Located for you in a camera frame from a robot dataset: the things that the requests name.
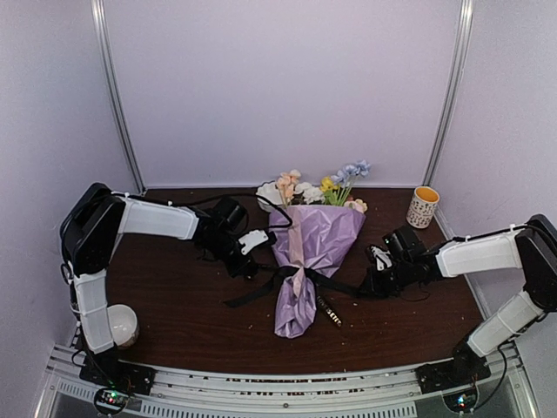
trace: white robot arm segment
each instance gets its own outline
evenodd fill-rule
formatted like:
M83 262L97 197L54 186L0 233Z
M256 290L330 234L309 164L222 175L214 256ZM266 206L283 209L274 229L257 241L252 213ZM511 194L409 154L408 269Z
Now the white robot arm segment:
M197 215L187 207L162 206L129 197L120 199L125 209L118 233L192 239L198 227Z
M102 353L114 347L111 325L108 320L108 302L105 290L106 270L94 274L74 276L77 311L84 337L89 349L94 354Z
M484 320L468 337L466 343L479 356L492 353L502 342L519 335L520 330L545 312L537 307L530 295L521 290L505 305Z
M522 268L515 237L520 231L509 231L490 237L450 242L436 256L443 277L485 272L499 268Z

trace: white backdrop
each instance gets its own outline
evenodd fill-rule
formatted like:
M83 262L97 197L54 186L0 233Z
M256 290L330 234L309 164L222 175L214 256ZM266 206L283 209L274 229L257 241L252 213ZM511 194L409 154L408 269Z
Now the white backdrop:
M318 179L421 182L444 102L458 0L107 0L147 186Z

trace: artificial flower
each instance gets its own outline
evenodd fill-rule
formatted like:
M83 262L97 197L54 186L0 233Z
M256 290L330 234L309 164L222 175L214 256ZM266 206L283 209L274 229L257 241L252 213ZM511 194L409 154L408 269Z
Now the artificial flower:
M284 190L291 184L290 179L286 177L279 177L277 180L277 188L279 190Z
M298 183L296 187L294 187L294 193L302 194L303 192L311 188L313 188L313 185L311 183L308 183L307 181L304 181L302 183Z
M371 168L371 164L369 164L364 159L356 162L356 167L359 169L359 175L362 177L366 177L369 174L369 169Z
M327 176L327 177L323 177L321 179L321 191L323 193L329 191L329 190L337 190L339 187L337 185L334 184L334 182L332 181L332 179Z
M285 189L285 197L287 199L292 199L293 196L294 196L294 185L290 184Z
M302 177L302 174L298 170L290 170L290 172L281 172L280 177L288 179L290 183L296 185L299 182L299 178Z
M360 173L361 168L354 164L347 164L342 167L342 171L346 173L348 177L357 176Z
M321 191L321 189L319 189L319 187L310 187L304 190L304 202L307 205L310 205L311 203L315 203L315 202L323 202L325 200L325 196L323 196L323 192Z
M350 207L350 208L354 209L355 211L358 211L358 212L361 212L361 213L365 213L367 211L367 203L364 202L362 199L346 201L344 206Z
M331 176L331 180L335 185L341 185L344 187L349 177L350 176L348 176L348 174L345 171L338 170L336 174L333 174Z

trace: metal track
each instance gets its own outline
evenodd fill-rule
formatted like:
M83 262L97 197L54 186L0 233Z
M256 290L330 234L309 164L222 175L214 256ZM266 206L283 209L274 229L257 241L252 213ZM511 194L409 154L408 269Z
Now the metal track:
M453 64L449 77L449 84L446 88L445 103L443 104L443 112L435 142L433 143L432 154L426 169L426 176L423 184L431 185L433 176L437 170L443 144L445 144L446 135L448 133L451 117L456 103L457 91L464 71L464 63L466 62L466 54L468 52L468 44L470 43L470 33L472 31L473 18L473 0L462 0L460 6L460 21L456 35L456 43L454 45Z
M75 351L55 346L47 370L57 380L50 384L50 390L90 401L97 389L79 380L78 365L84 357L77 355L77 365L72 364ZM505 354L509 370L522 369L514 346L506 348ZM488 361L493 373L490 379L498 380L502 359L492 354ZM417 416L415 401L440 395L421 394L414 373L417 366L300 375L219 374L154 367L157 373L151 395L135 396L128 410L138 416L171 418L411 418Z
M114 71L114 64L112 62L111 45L108 38L108 29L106 26L106 18L104 16L104 0L91 0L91 8L93 10L93 21L95 23L95 31L97 32L98 45L101 50L101 57L103 59L104 75L106 76L106 83L111 97L111 108L116 122L118 136L124 148L125 159L130 167L131 175L135 182L138 192L145 191L144 181L139 171L138 160L133 146L131 145L130 133L128 126L125 122L124 108L120 99L116 83L116 73Z

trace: wooden table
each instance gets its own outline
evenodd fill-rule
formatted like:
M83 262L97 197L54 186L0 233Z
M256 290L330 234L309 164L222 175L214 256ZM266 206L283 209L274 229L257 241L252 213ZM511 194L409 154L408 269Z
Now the wooden table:
M192 202L221 192L246 189L153 190L148 196ZM412 191L360 189L353 193L369 205L366 222L343 266L333 276L357 286L368 261L364 249L405 223ZM250 211L250 229L267 225L267 213L255 199L238 199ZM427 245L443 236L432 224L419 236ZM164 367L240 374L307 374L396 367L434 361L481 321L464 278L432 283L427 300L416 285L403 299L355 300L324 291L342 318L335 327L318 313L311 328L294 340L273 332L278 289L251 304L229 308L222 301L254 290L268 280L231 279L220 263L197 260L191 242L147 236L126 236L109 270L110 304L124 303L138 315L140 337L123 352L128 361ZM257 261L274 263L270 249L254 252Z

